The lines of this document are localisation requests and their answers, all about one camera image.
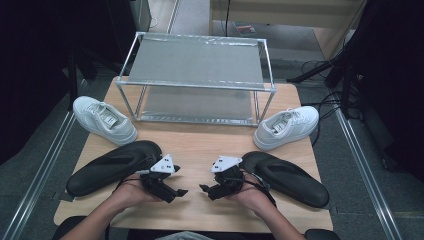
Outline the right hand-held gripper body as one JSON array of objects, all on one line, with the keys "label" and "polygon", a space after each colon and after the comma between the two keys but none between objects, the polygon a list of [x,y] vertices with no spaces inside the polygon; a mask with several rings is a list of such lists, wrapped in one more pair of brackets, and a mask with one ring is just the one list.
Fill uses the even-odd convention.
[{"label": "right hand-held gripper body", "polygon": [[214,180],[217,182],[216,185],[212,186],[216,187],[216,199],[238,192],[244,181],[243,173],[239,168],[242,159],[219,156],[215,162],[216,165],[212,166],[211,172],[215,174]]}]

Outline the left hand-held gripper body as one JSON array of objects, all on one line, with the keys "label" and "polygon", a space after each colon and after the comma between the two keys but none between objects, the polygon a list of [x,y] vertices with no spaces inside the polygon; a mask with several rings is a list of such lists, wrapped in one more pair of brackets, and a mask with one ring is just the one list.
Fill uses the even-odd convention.
[{"label": "left hand-held gripper body", "polygon": [[152,166],[139,171],[143,188],[163,201],[173,201],[177,192],[164,183],[164,180],[175,172],[170,155],[166,155]]}]

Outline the black slipper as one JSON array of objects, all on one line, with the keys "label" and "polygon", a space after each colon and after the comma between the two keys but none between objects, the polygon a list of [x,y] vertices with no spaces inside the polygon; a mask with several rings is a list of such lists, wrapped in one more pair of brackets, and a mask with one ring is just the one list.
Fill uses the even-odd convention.
[{"label": "black slipper", "polygon": [[326,187],[294,163],[266,152],[242,156],[240,167],[262,178],[270,188],[302,204],[324,208],[329,202]]},{"label": "black slipper", "polygon": [[67,182],[67,193],[73,197],[89,195],[141,170],[161,155],[161,148],[148,140],[120,146],[76,171]]}]

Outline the white sneaker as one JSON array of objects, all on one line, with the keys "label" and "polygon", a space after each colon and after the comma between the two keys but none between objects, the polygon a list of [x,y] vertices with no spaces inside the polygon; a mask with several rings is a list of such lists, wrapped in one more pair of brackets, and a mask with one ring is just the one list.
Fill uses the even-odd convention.
[{"label": "white sneaker", "polygon": [[263,120],[253,135],[254,144],[267,151],[308,137],[319,122],[318,110],[312,106],[290,108]]},{"label": "white sneaker", "polygon": [[73,102],[73,112],[85,130],[118,146],[137,139],[138,131],[131,120],[110,104],[92,97],[80,96]]}]

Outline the metal shoe rack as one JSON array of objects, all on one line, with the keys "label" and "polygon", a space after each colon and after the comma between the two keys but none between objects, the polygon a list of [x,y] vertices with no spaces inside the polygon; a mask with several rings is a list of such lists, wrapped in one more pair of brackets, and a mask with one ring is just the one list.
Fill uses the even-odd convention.
[{"label": "metal shoe rack", "polygon": [[147,32],[116,86],[136,121],[252,127],[276,93],[265,39]]}]

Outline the person's right hand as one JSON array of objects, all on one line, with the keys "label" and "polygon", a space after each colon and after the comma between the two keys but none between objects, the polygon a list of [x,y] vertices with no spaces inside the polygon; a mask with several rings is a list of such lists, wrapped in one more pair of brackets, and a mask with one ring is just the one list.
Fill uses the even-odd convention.
[{"label": "person's right hand", "polygon": [[249,183],[244,183],[240,191],[227,196],[226,199],[241,204],[255,214],[262,214],[266,209],[272,207],[267,196]]}]

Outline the person's left hand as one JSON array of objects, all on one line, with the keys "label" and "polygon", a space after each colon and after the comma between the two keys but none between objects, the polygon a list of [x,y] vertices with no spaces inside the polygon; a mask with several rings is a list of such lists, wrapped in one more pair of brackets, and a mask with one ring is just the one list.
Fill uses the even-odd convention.
[{"label": "person's left hand", "polygon": [[123,211],[143,203],[160,202],[158,197],[148,193],[142,186],[141,177],[138,174],[130,175],[113,192],[113,206]]}]

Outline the person's grey clothing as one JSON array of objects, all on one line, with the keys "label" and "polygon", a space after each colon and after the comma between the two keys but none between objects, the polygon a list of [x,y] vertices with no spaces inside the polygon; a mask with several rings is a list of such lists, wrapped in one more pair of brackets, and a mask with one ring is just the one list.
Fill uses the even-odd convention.
[{"label": "person's grey clothing", "polygon": [[183,231],[183,232],[173,233],[167,236],[159,237],[159,238],[156,238],[155,240],[212,240],[212,239],[195,232]]}]

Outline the black upright stand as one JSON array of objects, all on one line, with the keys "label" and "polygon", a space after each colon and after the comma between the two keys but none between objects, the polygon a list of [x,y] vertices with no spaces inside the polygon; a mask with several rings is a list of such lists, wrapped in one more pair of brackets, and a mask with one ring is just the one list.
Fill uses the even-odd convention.
[{"label": "black upright stand", "polygon": [[78,97],[77,64],[73,48],[68,49],[68,80],[69,80],[69,110],[73,109],[73,103]]}]

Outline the red book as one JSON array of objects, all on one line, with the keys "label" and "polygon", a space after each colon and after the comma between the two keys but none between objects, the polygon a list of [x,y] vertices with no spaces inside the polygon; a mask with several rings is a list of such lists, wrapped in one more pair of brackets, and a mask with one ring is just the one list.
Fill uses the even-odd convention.
[{"label": "red book", "polygon": [[237,32],[241,35],[241,36],[249,36],[249,35],[253,35],[256,33],[255,28],[249,24],[249,23],[245,23],[245,22],[234,22],[234,26],[237,30]]}]

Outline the black tripod stand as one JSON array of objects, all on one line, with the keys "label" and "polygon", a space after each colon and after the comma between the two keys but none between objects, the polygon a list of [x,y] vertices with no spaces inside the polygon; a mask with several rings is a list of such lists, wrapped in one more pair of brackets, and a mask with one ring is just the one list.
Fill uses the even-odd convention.
[{"label": "black tripod stand", "polygon": [[329,69],[330,72],[325,79],[325,85],[328,88],[334,88],[339,82],[342,82],[341,111],[344,117],[349,119],[349,97],[353,80],[352,56],[356,45],[357,43],[355,40],[350,39],[335,57],[313,68],[312,70],[301,74],[300,76],[287,79],[287,82],[301,83],[306,79]]}]

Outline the black curtain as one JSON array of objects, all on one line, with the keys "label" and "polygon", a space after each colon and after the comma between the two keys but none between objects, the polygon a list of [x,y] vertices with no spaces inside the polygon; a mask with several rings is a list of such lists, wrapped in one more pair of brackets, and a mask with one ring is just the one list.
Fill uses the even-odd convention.
[{"label": "black curtain", "polygon": [[136,27],[131,0],[0,0],[0,165],[69,94],[68,49],[87,78],[118,72]]},{"label": "black curtain", "polygon": [[368,0],[351,44],[383,164],[424,182],[424,0]]}]

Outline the wooden cabinet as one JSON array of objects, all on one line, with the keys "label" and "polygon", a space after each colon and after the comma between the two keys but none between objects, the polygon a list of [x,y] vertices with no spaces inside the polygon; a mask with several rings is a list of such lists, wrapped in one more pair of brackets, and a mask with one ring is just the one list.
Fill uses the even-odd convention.
[{"label": "wooden cabinet", "polygon": [[262,24],[312,27],[326,60],[334,57],[361,18],[367,0],[209,0],[209,34],[213,21],[229,19]]}]

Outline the metal floor rail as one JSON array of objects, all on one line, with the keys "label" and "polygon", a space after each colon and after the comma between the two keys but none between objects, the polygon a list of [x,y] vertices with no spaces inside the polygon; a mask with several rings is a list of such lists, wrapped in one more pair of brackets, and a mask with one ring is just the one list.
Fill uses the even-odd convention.
[{"label": "metal floor rail", "polygon": [[387,240],[404,240],[350,121],[340,110],[336,116]]},{"label": "metal floor rail", "polygon": [[51,113],[23,149],[0,166],[0,240],[18,240],[75,122]]}]

